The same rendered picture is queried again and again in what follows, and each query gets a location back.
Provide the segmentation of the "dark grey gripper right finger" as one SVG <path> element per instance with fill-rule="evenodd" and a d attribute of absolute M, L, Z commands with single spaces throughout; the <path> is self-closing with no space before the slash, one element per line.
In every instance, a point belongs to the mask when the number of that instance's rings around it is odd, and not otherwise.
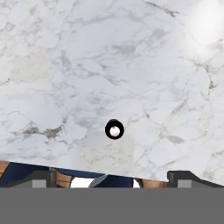
<path fill-rule="evenodd" d="M 198 178 L 190 171 L 168 171 L 167 178 L 167 186 L 173 188 L 224 188 L 224 185 Z"/>

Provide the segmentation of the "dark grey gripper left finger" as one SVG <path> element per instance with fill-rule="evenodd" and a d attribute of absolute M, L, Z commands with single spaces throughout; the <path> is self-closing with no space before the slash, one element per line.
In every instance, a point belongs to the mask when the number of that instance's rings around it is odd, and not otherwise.
<path fill-rule="evenodd" d="M 55 175 L 50 171 L 35 171 L 22 180 L 15 181 L 4 186 L 4 188 L 10 187 L 52 188 L 55 187 Z"/>

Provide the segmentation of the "small black round bottle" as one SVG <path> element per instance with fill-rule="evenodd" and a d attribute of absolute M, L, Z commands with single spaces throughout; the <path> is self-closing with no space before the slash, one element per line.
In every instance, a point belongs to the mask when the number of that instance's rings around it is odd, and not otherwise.
<path fill-rule="evenodd" d="M 108 138 L 116 140 L 123 136 L 124 133 L 124 127 L 123 124 L 116 120 L 111 119 L 107 122 L 105 126 L 105 134 Z"/>

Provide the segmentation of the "blue stool with wooden frame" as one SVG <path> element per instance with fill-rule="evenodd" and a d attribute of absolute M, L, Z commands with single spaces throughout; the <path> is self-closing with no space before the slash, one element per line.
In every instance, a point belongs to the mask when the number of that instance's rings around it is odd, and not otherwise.
<path fill-rule="evenodd" d="M 0 178 L 0 186 L 7 186 L 15 181 L 25 179 L 34 172 L 48 171 L 47 166 L 10 162 Z"/>

